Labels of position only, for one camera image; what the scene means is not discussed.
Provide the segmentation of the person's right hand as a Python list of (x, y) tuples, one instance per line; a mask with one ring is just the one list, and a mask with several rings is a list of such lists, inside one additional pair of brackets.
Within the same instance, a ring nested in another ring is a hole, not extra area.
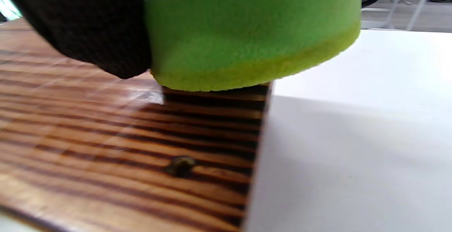
[(11, 0), (67, 57), (173, 89), (234, 89), (329, 60), (378, 0)]

